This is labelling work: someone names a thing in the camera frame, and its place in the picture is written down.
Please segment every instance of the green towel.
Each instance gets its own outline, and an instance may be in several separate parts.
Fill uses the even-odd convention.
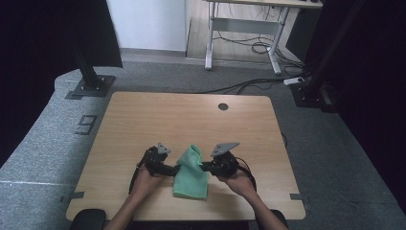
[[[190,145],[176,163],[181,167],[174,178],[173,195],[206,199],[209,177],[200,169],[202,163],[200,149]]]

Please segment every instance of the wire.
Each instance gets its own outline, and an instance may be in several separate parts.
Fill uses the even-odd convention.
[[[275,53],[278,55],[278,57],[280,58],[281,62],[283,62],[283,63],[292,64],[292,65],[298,66],[298,67],[300,67],[300,68],[303,68],[303,67],[305,66],[305,64],[302,63],[301,61],[295,61],[295,60],[292,60],[292,59],[287,58],[287,57],[284,55],[284,52],[281,51],[279,48],[275,51]]]
[[[231,11],[231,3],[229,3],[229,10],[230,10],[230,15],[231,15],[233,18],[235,18],[234,15],[233,15],[233,13],[232,13],[232,11]]]
[[[209,91],[204,91],[204,92],[198,92],[197,94],[207,94],[207,93],[214,93],[214,92],[218,92],[218,91],[223,91],[223,90],[228,90],[228,89],[235,89],[236,87],[246,87],[244,85],[249,85],[249,84],[253,84],[253,83],[262,83],[262,82],[281,82],[284,79],[280,79],[280,80],[275,80],[275,79],[256,79],[256,80],[248,80],[242,83],[238,83],[229,87],[224,87],[224,88],[219,88],[219,89],[214,89],[214,90],[209,90]]]
[[[281,15],[282,8],[281,8],[281,10],[279,12],[276,12],[274,15],[269,15],[270,9],[271,9],[271,7],[269,6],[268,7],[268,13],[266,14],[266,17],[263,17],[263,18],[265,18],[264,19],[265,21],[268,19],[268,16],[270,16],[270,17],[272,17],[272,19],[274,19],[277,15]]]
[[[246,85],[245,87],[248,87],[248,86],[254,86],[254,87],[256,87],[256,88],[259,88],[259,89],[261,89],[261,90],[267,90],[267,89],[270,89],[270,88],[272,88],[272,85],[274,84],[274,82],[272,82],[268,87],[266,87],[266,88],[262,88],[262,87],[259,87],[258,85],[252,85],[252,84],[248,84],[248,85]],[[231,92],[231,91],[233,91],[233,90],[235,90],[234,88],[232,88],[232,89],[229,89],[229,90],[227,90],[227,91],[225,91],[225,92],[223,92],[223,94],[227,94],[227,93],[229,93],[229,92]]]
[[[243,159],[236,157],[236,159],[241,160],[242,162],[244,162],[245,166],[247,167],[248,171],[250,172],[250,167],[248,166],[247,162],[245,162]]]
[[[237,95],[240,95],[240,94],[242,93],[242,91],[243,91],[246,87],[249,87],[249,86],[255,86],[255,87],[257,87],[257,88],[259,88],[259,89],[261,89],[261,90],[266,90],[266,89],[272,88],[272,84],[274,84],[274,83],[271,83],[270,86],[267,87],[267,88],[265,88],[265,89],[262,89],[261,87],[259,87],[259,86],[257,86],[257,85],[246,84],[246,85],[242,86],[242,87],[238,90]]]
[[[281,132],[282,138],[283,138],[283,142],[284,142],[284,147],[287,147],[287,138],[286,136],[283,134],[283,132]]]
[[[290,74],[290,73],[287,71],[288,68],[298,68],[298,69],[301,69],[301,70],[303,71],[303,68],[302,68],[302,67],[299,67],[299,66],[296,66],[296,65],[286,65],[286,66],[283,67],[283,71],[284,71],[284,73],[286,73],[286,75],[288,75],[288,76],[295,76],[295,75],[293,75],[293,74]],[[303,71],[302,73],[304,74],[305,77],[307,77],[307,74],[306,74],[306,73],[309,73],[309,72],[308,72],[308,71]]]
[[[217,16],[218,16],[218,8],[219,8],[219,5],[220,5],[220,4],[217,4],[217,8],[216,8],[216,9],[217,9],[217,12],[216,12]],[[230,5],[231,5],[231,4],[229,4],[230,14],[234,17],[234,15],[233,15],[233,13],[232,13],[232,11],[231,11],[231,6],[230,6]],[[271,10],[271,7],[268,7],[268,12],[265,12],[265,13],[264,13],[263,19],[264,19],[265,21],[268,19],[268,16],[270,15],[270,13],[269,13],[270,10]],[[263,7],[261,7],[261,10],[260,10],[259,14],[256,16],[256,18],[257,18],[262,12],[263,12]],[[272,41],[272,42],[273,42],[273,39],[270,39],[270,38],[267,38],[267,37],[263,37],[263,36],[261,36],[261,34],[259,34],[259,35],[256,36],[256,37],[253,37],[253,38],[242,39],[242,40],[234,40],[234,39],[229,39],[229,38],[226,38],[226,37],[222,36],[221,33],[220,33],[220,31],[217,31],[217,32],[218,32],[219,37],[215,37],[215,38],[213,38],[213,40],[215,40],[215,39],[222,39],[222,40],[225,40],[225,41],[228,41],[228,42],[233,42],[233,43],[239,44],[239,45],[251,46],[251,50],[252,50],[254,53],[256,53],[256,54],[266,54],[266,53],[268,53],[267,48],[268,48],[269,46],[271,46],[269,43],[266,43],[266,42],[261,41],[262,39],[266,39],[266,40],[269,40],[269,41]],[[253,43],[253,44],[244,43],[244,42],[251,41],[251,40],[255,40],[255,39],[258,39],[259,41],[258,41],[258,42],[255,42],[255,43]],[[265,50],[264,50],[264,51],[258,51],[258,50],[256,49],[256,47],[263,47]]]
[[[260,12],[257,14],[257,16],[254,18],[254,20],[257,20],[258,16],[263,12],[263,6],[260,6]]]

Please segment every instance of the black cable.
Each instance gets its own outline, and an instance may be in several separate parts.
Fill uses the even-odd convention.
[[[283,134],[283,132],[281,132],[282,138],[283,138],[283,142],[284,142],[284,147],[287,147],[287,138],[286,136]]]
[[[257,14],[257,16],[254,18],[254,20],[257,20],[258,16],[263,12],[263,6],[260,6],[260,12]]]
[[[239,158],[239,157],[236,157],[236,159],[241,160],[242,162],[244,162],[244,164],[245,164],[245,166],[247,167],[247,169],[248,169],[249,171],[251,171],[251,170],[250,170],[250,167],[249,167],[248,164],[247,164],[247,162],[245,162],[243,159],[241,159],[241,158]]]
[[[250,167],[248,166],[247,162],[245,162],[243,159],[241,159],[239,157],[236,157],[236,159],[241,160],[247,166],[247,169],[245,169],[244,167],[237,165],[237,169],[239,169],[239,170],[245,172],[245,174],[247,174],[248,178],[251,180],[251,183],[254,186],[254,190],[257,191],[257,181],[255,180],[254,176],[251,174],[251,170],[250,170]]]
[[[274,84],[274,82],[271,82],[271,84],[270,84],[269,87],[261,88],[261,87],[255,85],[255,83],[267,83],[267,82],[253,82],[253,83],[248,83],[247,85],[243,85],[243,89],[242,89],[242,90],[244,90],[244,88],[246,88],[246,87],[248,87],[248,86],[255,86],[255,87],[257,87],[257,88],[259,88],[259,89],[261,89],[261,90],[266,90],[266,89],[270,89],[270,88],[272,87],[272,84]],[[227,94],[227,93],[229,93],[229,92],[231,92],[231,91],[233,91],[233,90],[234,90],[234,88],[223,92],[223,94]],[[242,90],[241,90],[241,89],[238,90],[238,92],[236,93],[236,95],[241,94]]]
[[[233,15],[233,13],[231,12],[231,3],[229,3],[229,10],[230,10],[230,15],[231,15],[233,18],[235,18],[234,15]]]
[[[254,85],[249,85],[249,86],[259,88],[260,90],[267,90],[267,89],[271,89],[271,88],[272,88],[272,85],[274,85],[273,82],[272,82],[271,84],[269,84],[269,86],[266,87],[266,88],[259,87],[259,85],[255,85],[255,84],[254,84]]]
[[[217,8],[216,8],[216,14],[217,14],[217,16],[218,16],[219,5],[220,5],[220,4],[218,3],[218,4],[217,4]],[[263,19],[264,19],[265,21],[266,21],[266,20],[268,19],[268,17],[270,16],[270,10],[271,10],[271,7],[268,7],[268,11],[264,13]],[[230,14],[234,17],[234,15],[233,15],[233,13],[232,13],[232,11],[231,11],[231,6],[230,6],[230,4],[229,4],[229,11],[230,11]],[[271,15],[271,17],[272,17],[272,18],[275,18],[276,16],[278,16],[278,21],[279,21],[279,20],[281,19],[281,15],[282,15],[282,8],[280,8],[280,11],[279,11],[278,13],[276,13],[276,14],[274,14],[274,15]],[[218,32],[219,37],[215,37],[215,38],[213,38],[213,40],[222,39],[222,40],[224,40],[224,41],[233,42],[233,43],[239,44],[239,45],[251,46],[251,51],[252,51],[253,53],[255,53],[255,54],[260,54],[260,55],[268,54],[268,52],[269,52],[269,51],[268,51],[268,48],[271,47],[271,44],[270,44],[270,43],[263,42],[262,39],[266,39],[266,40],[269,40],[269,41],[272,41],[272,42],[274,41],[274,40],[271,39],[271,38],[261,36],[261,34],[259,34],[257,37],[253,37],[253,38],[241,39],[241,40],[234,40],[234,39],[229,39],[229,38],[226,38],[226,37],[222,36],[220,31],[217,31],[217,32]],[[253,43],[253,44],[244,43],[244,42],[248,42],[248,41],[255,40],[255,39],[257,39],[258,42],[255,42],[255,43]],[[263,48],[263,51],[259,51],[259,50],[258,50],[258,47]],[[305,69],[305,64],[304,64],[304,63],[302,63],[301,61],[295,61],[295,60],[292,60],[292,59],[286,57],[286,56],[284,55],[284,53],[283,53],[279,48],[276,49],[275,54],[278,56],[279,60],[280,60],[282,63],[292,65],[292,66],[285,66],[284,69],[283,69],[284,72],[285,72],[288,76],[290,76],[290,77],[295,77],[295,75],[289,74],[289,73],[286,71],[287,68],[293,68],[294,66],[296,66],[297,68]],[[302,72],[300,75],[306,77],[306,76],[308,76],[309,74],[310,74],[310,73],[309,73],[308,71],[304,71],[304,72]],[[241,93],[242,90],[243,90],[245,87],[247,87],[247,86],[242,87],[242,88],[240,89],[240,91],[238,91],[238,92]]]
[[[286,75],[291,76],[291,77],[293,77],[295,75],[290,74],[287,71],[287,68],[299,68],[299,69],[301,69],[302,70],[302,73],[301,73],[302,77],[308,77],[310,75],[310,72],[309,71],[304,71],[303,67],[299,67],[299,66],[296,66],[296,65],[286,65],[286,66],[284,66],[283,67],[284,72],[286,73]]]
[[[227,89],[231,89],[231,88],[236,88],[239,86],[242,86],[244,84],[252,84],[252,83],[261,83],[261,82],[281,82],[284,79],[280,79],[280,80],[275,80],[275,79],[255,79],[255,80],[248,80],[242,83],[238,83],[229,87],[224,87],[224,88],[219,88],[219,89],[214,89],[214,90],[209,90],[209,91],[203,91],[203,92],[198,92],[197,94],[207,94],[207,93],[214,93],[214,92],[218,92],[218,91],[222,91],[222,90],[227,90]]]
[[[245,89],[246,87],[248,87],[250,84],[251,84],[251,83],[242,85],[241,88],[239,88],[239,90],[236,92],[236,95],[240,95],[240,94],[242,93],[242,91],[244,91],[244,89]]]

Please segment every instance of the gray floor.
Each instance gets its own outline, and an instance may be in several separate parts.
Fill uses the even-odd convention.
[[[123,61],[124,69],[96,69],[117,77],[106,98],[65,100],[80,80],[79,71],[56,80],[49,104],[0,170],[0,229],[69,227],[69,196],[114,91],[192,93],[276,78],[260,64],[215,62],[208,72],[203,61],[174,52],[124,51]],[[248,87],[243,94],[269,96],[287,138],[306,209],[305,219],[288,222],[290,229],[405,229],[405,215],[340,117],[299,108],[286,86],[269,86]],[[98,116],[89,135],[75,134],[83,115]]]

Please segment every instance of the table grommet hole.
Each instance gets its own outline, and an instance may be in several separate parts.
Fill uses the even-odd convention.
[[[226,103],[220,103],[220,104],[218,105],[218,108],[219,108],[220,110],[222,110],[222,111],[225,111],[225,110],[228,109],[228,105],[227,105]]]

